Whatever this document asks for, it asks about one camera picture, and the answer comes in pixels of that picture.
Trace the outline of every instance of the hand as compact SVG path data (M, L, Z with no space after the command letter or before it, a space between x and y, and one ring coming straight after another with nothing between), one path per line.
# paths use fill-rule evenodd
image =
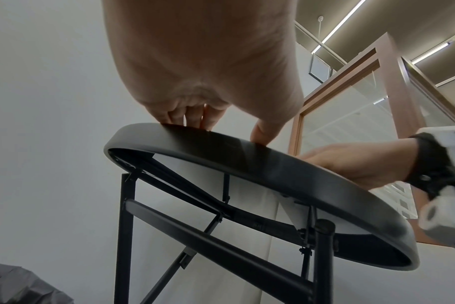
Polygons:
M416 139L334 144L299 156L371 190L407 178L418 155Z
M230 105L266 145L303 95L296 0L104 0L109 44L132 96L159 122L210 130Z

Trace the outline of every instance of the black wrist strap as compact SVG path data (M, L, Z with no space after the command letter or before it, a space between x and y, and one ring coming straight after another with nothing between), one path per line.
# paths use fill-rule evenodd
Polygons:
M451 175L451 161L445 147L441 146L432 134L419 133L415 138L419 147L417 159L411 173L404 182L413 185L429 194L429 198L436 197L441 189L438 182Z

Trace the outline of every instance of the ceiling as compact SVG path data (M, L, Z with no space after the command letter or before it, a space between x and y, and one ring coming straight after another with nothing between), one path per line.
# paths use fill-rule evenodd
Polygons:
M296 20L320 40L356 6L359 0L299 0ZM414 59L455 35L455 0L366 0L326 45L346 61L388 32L401 54ZM297 41L312 51L316 43L296 30ZM334 69L341 65L323 49L316 53ZM455 76L455 42L419 62L434 83Z

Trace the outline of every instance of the wooden frame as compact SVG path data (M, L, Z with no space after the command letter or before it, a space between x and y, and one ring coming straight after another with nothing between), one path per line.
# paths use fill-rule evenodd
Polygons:
M299 156L303 117L306 114L377 69L389 96L388 102L398 138L407 138L426 126L412 84L421 88L423 93L455 121L455 105L447 100L416 66L401 57L396 44L386 33L306 97L301 111L294 118L289 154ZM418 211L429 202L426 193L414 187L412 196ZM408 221L414 229L418 242L439 244L422 232L417 219Z

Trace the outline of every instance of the white device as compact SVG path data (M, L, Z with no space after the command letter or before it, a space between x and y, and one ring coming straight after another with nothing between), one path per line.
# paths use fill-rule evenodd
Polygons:
M455 168L455 126L422 128L418 133L430 133L446 148ZM455 248L455 187L446 186L439 196L419 213L419 227L429 237Z

